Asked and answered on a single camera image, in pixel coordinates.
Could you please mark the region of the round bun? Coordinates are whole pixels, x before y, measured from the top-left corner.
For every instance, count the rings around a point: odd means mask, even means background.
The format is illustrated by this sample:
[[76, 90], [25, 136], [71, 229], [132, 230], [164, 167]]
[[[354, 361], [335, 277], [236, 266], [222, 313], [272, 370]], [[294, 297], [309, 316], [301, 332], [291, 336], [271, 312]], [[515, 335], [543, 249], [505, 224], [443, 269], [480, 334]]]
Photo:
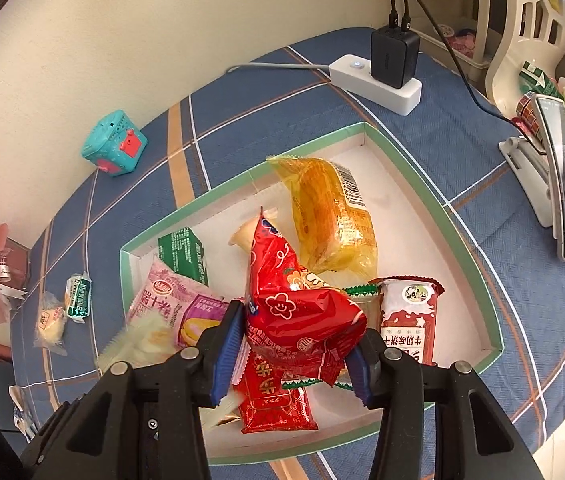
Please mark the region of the round bun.
[[51, 292], [44, 292], [38, 304], [34, 347], [46, 349], [58, 356], [66, 356], [68, 352], [63, 342], [63, 335], [67, 320], [63, 302]]

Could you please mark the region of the cream snack packet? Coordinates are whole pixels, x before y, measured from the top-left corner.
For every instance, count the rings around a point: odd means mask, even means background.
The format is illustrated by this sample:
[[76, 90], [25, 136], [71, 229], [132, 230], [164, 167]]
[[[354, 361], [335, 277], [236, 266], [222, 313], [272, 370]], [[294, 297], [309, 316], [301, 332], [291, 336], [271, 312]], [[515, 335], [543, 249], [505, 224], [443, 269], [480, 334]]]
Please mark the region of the cream snack packet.
[[[100, 352], [96, 365], [100, 372], [104, 373], [119, 361], [127, 362], [134, 368], [161, 364], [177, 351], [194, 347], [205, 330], [218, 324], [220, 320], [202, 318], [201, 321], [196, 321], [190, 318], [183, 325], [183, 341], [178, 342], [180, 330], [174, 332], [162, 314], [147, 312], [138, 315]], [[216, 426], [237, 422], [238, 408], [242, 400], [241, 393], [229, 389], [228, 395], [220, 401], [217, 408], [202, 408], [202, 429], [211, 430]]]

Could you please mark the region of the red long snack packet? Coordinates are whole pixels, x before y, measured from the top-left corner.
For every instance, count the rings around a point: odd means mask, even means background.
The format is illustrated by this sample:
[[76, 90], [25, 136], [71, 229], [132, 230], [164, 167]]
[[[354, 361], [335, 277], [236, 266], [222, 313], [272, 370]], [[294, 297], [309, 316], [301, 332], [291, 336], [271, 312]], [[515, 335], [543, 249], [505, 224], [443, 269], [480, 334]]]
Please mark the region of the red long snack packet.
[[285, 389], [283, 371], [251, 352], [236, 390], [243, 434], [271, 431], [315, 431], [309, 398], [303, 388]]

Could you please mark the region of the white phone stand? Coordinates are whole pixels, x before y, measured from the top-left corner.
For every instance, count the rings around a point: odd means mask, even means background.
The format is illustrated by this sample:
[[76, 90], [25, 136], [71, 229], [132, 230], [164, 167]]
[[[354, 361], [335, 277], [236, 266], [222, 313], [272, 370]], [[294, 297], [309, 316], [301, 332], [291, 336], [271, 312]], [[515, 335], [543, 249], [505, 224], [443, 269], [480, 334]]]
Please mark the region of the white phone stand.
[[519, 136], [499, 142], [499, 150], [528, 197], [537, 221], [543, 228], [550, 228], [554, 217], [546, 160], [537, 154], [529, 141]]

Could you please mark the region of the white power strip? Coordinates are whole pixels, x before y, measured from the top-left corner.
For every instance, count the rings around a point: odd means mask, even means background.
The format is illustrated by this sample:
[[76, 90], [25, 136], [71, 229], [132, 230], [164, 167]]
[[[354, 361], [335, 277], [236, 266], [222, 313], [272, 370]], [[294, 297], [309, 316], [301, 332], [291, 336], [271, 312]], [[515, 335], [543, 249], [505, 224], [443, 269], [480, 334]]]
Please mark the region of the white power strip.
[[346, 54], [328, 65], [331, 83], [374, 102], [391, 112], [407, 116], [420, 103], [421, 82], [412, 78], [401, 88], [380, 82], [371, 76], [371, 61], [354, 54]]

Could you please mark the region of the white plastic chair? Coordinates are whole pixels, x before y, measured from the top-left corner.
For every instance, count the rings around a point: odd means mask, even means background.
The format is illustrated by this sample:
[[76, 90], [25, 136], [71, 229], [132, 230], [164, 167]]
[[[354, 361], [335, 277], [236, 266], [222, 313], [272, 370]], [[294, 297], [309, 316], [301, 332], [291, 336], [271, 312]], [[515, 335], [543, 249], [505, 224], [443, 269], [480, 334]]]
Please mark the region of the white plastic chair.
[[531, 65], [533, 84], [543, 88], [564, 55], [565, 0], [507, 0], [503, 36], [485, 79], [489, 99], [514, 117], [523, 66]]

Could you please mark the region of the green white snack packet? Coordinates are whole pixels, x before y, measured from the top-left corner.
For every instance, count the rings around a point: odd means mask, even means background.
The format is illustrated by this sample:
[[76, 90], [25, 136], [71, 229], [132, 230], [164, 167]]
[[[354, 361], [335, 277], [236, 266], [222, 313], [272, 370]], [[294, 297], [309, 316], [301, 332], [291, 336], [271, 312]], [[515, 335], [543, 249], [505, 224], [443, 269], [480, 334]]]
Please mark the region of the green white snack packet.
[[86, 274], [73, 274], [66, 280], [64, 308], [68, 318], [84, 323], [92, 313], [92, 280]]

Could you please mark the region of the teal toy box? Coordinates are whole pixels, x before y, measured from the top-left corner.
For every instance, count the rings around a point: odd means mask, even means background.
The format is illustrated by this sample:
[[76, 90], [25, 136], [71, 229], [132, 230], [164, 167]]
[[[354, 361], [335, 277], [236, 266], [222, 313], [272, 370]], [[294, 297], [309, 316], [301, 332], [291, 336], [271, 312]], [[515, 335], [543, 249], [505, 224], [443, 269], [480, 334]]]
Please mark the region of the teal toy box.
[[123, 110], [101, 118], [87, 136], [81, 155], [111, 177], [130, 174], [136, 169], [147, 136], [137, 128]]

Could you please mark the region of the pink swiss roll snack packet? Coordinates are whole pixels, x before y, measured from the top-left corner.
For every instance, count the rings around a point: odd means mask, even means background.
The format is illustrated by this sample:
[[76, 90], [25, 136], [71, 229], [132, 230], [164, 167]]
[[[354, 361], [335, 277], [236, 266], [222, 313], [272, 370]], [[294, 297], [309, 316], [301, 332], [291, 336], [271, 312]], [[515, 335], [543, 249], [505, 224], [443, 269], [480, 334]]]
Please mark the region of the pink swiss roll snack packet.
[[159, 313], [171, 327], [177, 348], [194, 347], [205, 330], [222, 322], [228, 304], [208, 286], [177, 274], [156, 257], [126, 321], [148, 312]]

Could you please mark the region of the clear wrapper at table edge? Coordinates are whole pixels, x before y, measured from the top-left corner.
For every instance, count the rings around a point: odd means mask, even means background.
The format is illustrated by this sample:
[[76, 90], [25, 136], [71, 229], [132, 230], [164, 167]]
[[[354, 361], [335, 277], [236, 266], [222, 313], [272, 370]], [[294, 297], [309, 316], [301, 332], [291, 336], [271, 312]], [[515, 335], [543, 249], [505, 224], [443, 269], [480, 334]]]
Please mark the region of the clear wrapper at table edge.
[[32, 415], [25, 401], [23, 390], [16, 385], [8, 388], [8, 393], [13, 406], [13, 423], [17, 430], [30, 443], [38, 433], [35, 417]]

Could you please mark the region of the dark green snack packet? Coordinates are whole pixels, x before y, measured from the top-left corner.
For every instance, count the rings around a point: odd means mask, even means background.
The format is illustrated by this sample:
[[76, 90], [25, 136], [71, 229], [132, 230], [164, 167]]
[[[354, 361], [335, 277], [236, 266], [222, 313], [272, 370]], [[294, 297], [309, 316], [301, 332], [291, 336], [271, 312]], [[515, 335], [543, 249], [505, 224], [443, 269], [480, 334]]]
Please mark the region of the dark green snack packet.
[[209, 285], [202, 241], [188, 226], [160, 236], [158, 255], [175, 273]]

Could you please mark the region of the orange yellow cake packet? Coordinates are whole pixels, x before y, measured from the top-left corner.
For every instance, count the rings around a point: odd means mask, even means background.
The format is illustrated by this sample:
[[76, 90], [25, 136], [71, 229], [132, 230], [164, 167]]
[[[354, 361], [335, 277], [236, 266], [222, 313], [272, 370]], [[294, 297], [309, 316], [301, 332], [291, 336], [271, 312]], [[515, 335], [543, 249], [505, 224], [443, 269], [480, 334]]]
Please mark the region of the orange yellow cake packet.
[[371, 214], [348, 168], [319, 157], [267, 159], [291, 198], [300, 260], [316, 273], [377, 273], [378, 246]]

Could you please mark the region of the black charger adapter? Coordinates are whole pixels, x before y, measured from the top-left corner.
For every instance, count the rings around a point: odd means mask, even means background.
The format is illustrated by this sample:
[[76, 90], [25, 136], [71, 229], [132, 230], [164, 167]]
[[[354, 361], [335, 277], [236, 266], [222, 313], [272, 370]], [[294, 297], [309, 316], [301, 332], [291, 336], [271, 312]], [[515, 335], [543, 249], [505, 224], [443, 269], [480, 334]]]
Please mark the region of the black charger adapter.
[[416, 72], [420, 37], [416, 32], [385, 26], [371, 33], [371, 77], [400, 89]]

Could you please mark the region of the red white milk snack packet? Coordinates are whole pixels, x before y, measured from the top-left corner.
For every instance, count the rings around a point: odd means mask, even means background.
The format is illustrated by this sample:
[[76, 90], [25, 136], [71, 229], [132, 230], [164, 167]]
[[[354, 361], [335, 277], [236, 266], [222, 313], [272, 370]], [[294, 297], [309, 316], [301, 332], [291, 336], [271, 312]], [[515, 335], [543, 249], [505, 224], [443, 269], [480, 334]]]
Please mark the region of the red white milk snack packet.
[[371, 281], [380, 298], [379, 334], [387, 347], [400, 349], [418, 363], [435, 365], [437, 303], [444, 287], [433, 278], [387, 276]]

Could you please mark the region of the blue plaid tablecloth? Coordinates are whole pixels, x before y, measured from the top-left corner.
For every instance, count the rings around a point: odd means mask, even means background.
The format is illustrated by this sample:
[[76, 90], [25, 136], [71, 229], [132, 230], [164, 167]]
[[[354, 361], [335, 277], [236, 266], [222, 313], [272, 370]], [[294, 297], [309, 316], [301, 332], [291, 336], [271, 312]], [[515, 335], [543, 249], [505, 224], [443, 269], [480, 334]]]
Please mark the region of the blue plaid tablecloth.
[[[95, 384], [95, 354], [123, 322], [120, 249], [176, 211], [177, 185], [199, 196], [269, 155], [368, 122], [419, 171], [476, 257], [504, 336], [503, 354], [484, 381], [545, 476], [565, 478], [565, 263], [499, 154], [508, 129], [427, 56], [417, 66], [423, 98], [406, 117], [307, 69], [345, 53], [364, 55], [369, 38], [366, 28], [328, 32], [264, 55], [261, 68], [218, 78], [149, 122], [134, 172], [88, 174], [63, 192], [63, 205], [33, 247], [28, 300], [10, 326], [14, 377], [36, 424]], [[64, 304], [66, 280], [83, 273], [92, 280], [92, 313], [84, 323], [66, 321], [68, 354], [35, 348], [44, 292]]]

